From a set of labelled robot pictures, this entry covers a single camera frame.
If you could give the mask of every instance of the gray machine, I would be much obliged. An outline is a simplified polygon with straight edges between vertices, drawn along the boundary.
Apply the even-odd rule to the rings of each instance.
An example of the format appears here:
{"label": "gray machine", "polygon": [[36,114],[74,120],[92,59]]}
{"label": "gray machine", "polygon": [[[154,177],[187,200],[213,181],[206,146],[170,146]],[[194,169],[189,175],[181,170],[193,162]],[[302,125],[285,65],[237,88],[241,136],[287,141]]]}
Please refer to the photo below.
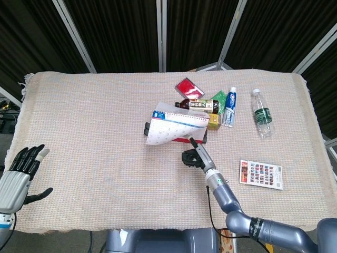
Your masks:
{"label": "gray machine", "polygon": [[[182,153],[188,166],[200,167],[205,180],[221,209],[227,213],[228,229],[246,235],[255,241],[263,241],[302,253],[337,252],[337,219],[323,219],[318,223],[318,245],[300,228],[246,215],[230,189],[227,181],[216,170],[211,157],[200,144],[189,138],[194,149]],[[29,186],[42,159],[48,154],[44,145],[25,148],[16,156],[12,166],[0,179],[0,251],[8,241],[12,226],[12,213],[22,205],[41,200],[52,192],[48,188],[36,196],[27,196]],[[105,252],[110,253],[202,253],[217,252],[217,236],[214,229],[177,230],[110,230]]]}

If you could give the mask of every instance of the brown glass bottle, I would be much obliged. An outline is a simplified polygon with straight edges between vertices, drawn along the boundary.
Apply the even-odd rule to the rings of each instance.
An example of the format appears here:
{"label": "brown glass bottle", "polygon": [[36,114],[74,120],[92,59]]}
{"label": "brown glass bottle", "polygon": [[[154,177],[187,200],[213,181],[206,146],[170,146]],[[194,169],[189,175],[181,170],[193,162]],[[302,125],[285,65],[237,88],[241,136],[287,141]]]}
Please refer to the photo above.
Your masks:
{"label": "brown glass bottle", "polygon": [[219,101],[212,99],[184,99],[181,103],[176,102],[175,106],[183,109],[214,114],[219,112]]}

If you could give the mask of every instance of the black curtain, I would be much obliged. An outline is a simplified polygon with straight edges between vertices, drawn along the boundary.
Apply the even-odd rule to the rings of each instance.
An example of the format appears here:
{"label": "black curtain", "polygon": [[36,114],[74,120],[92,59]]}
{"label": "black curtain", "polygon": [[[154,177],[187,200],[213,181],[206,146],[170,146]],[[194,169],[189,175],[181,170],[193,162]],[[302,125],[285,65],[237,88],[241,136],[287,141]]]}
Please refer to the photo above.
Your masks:
{"label": "black curtain", "polygon": [[321,131],[337,138],[337,41],[303,72]]}
{"label": "black curtain", "polygon": [[0,17],[0,85],[17,99],[27,73],[88,72],[52,1],[1,1]]}
{"label": "black curtain", "polygon": [[98,73],[157,72],[156,0],[66,0]]}
{"label": "black curtain", "polygon": [[238,0],[167,1],[167,71],[217,62]]}
{"label": "black curtain", "polygon": [[292,72],[337,22],[337,2],[248,1],[225,63]]}

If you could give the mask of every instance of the floor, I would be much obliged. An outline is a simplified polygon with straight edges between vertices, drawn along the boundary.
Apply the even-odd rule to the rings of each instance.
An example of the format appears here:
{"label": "floor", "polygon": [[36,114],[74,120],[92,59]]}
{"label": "floor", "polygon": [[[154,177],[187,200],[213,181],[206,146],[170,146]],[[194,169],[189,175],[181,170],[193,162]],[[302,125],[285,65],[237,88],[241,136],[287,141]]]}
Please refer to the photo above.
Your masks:
{"label": "floor", "polygon": [[[4,164],[7,150],[11,145],[13,135],[0,134],[0,166]],[[316,231],[310,231],[309,236],[317,242]],[[106,237],[106,231],[93,232],[93,253],[98,253]],[[250,239],[239,239],[239,252],[258,253],[264,252],[260,245]],[[4,248],[2,253],[73,253],[87,252],[90,245],[90,234],[84,230],[72,230],[70,232],[53,232],[47,235],[28,234],[14,232],[11,240]],[[288,253],[290,251],[274,247],[276,253]]]}

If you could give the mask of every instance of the robotic arm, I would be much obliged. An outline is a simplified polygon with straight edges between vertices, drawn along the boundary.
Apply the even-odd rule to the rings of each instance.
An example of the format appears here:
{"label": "robotic arm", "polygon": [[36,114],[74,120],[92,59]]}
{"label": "robotic arm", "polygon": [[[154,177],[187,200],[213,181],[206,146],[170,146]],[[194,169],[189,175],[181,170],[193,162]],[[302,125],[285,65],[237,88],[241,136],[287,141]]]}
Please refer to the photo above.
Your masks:
{"label": "robotic arm", "polygon": [[287,224],[252,218],[246,215],[221,173],[205,148],[189,138],[194,149],[182,153],[182,160],[187,166],[200,167],[205,173],[207,185],[213,192],[222,211],[227,213],[227,228],[237,234],[250,236],[283,248],[302,253],[334,252],[337,248],[337,219],[325,219],[318,225],[319,246],[300,228]]}
{"label": "robotic arm", "polygon": [[9,238],[9,229],[13,223],[12,214],[23,205],[41,200],[53,191],[53,188],[48,188],[39,195],[27,196],[40,163],[49,153],[49,149],[43,148],[44,145],[40,145],[21,150],[0,179],[0,250],[8,241],[6,238]]}

